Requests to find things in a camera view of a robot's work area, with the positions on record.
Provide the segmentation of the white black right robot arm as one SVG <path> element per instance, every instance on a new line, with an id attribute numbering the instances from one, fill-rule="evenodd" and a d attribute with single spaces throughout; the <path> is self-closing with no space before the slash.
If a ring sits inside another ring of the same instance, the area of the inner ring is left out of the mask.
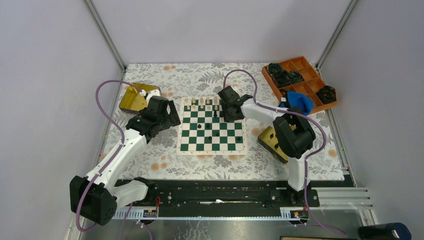
<path id="1" fill-rule="evenodd" d="M 240 96 L 231 86 L 218 92 L 226 122 L 255 119 L 274 129 L 277 148 L 287 157 L 289 164 L 287 201 L 293 206 L 301 205 L 306 199 L 308 171 L 306 155 L 311 152 L 315 131 L 299 108 L 281 108 L 257 101 L 253 96 Z"/>

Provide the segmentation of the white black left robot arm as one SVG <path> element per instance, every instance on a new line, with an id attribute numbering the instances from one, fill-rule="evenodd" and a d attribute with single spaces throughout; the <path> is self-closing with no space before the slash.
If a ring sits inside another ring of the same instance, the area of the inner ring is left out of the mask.
<path id="1" fill-rule="evenodd" d="M 138 201 L 144 206 L 152 204 L 155 200 L 152 181 L 136 177 L 120 186 L 116 183 L 137 151 L 147 146 L 159 132 L 180 124 L 172 100 L 151 97 L 147 107 L 128 121 L 112 151 L 85 176 L 75 176 L 70 181 L 71 211 L 104 226 L 124 206 Z"/>

